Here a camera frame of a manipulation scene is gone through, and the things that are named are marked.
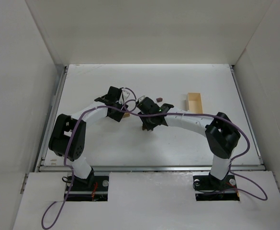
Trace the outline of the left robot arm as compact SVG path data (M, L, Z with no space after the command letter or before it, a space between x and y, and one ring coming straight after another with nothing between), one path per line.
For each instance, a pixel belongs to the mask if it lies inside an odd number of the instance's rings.
M89 189L94 184L94 170L87 163L82 153L85 147L86 128L103 118L111 118L120 122L128 107L124 102L130 93L123 88L111 86L108 92L98 97L89 106L72 115L60 114L48 143L48 148L55 155L64 158L64 163L70 161L73 176L65 181L71 184L72 178L76 185Z

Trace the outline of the light striped wood block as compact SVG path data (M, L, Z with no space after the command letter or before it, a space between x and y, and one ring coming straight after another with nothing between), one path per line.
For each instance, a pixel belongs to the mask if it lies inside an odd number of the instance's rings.
M123 118L127 118L127 117L129 117L129 116L130 116L129 113L125 113L125 114L123 115Z

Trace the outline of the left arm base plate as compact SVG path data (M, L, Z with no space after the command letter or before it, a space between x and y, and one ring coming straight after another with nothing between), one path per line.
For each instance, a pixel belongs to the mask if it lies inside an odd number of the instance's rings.
M88 187L86 184L81 183L79 180L74 180L70 193L67 191L70 187L71 176L62 177L62 181L66 183L64 198L67 201L76 202L105 202L108 201L108 188L109 176L108 175L95 175L93 184Z

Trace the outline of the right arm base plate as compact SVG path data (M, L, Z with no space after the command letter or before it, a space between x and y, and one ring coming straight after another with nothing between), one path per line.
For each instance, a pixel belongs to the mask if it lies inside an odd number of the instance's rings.
M233 175L222 181L214 180L210 175L194 175L192 186L196 201L240 201Z

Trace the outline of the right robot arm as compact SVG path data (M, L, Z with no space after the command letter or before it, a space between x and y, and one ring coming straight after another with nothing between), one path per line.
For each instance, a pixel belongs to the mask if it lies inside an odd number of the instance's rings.
M159 106L146 96L137 100L135 105L140 110L138 115L148 131L157 126L179 127L205 137L213 154L208 176L211 190L221 190L224 187L232 153L241 137L226 114L219 112L216 117L200 116L168 103Z

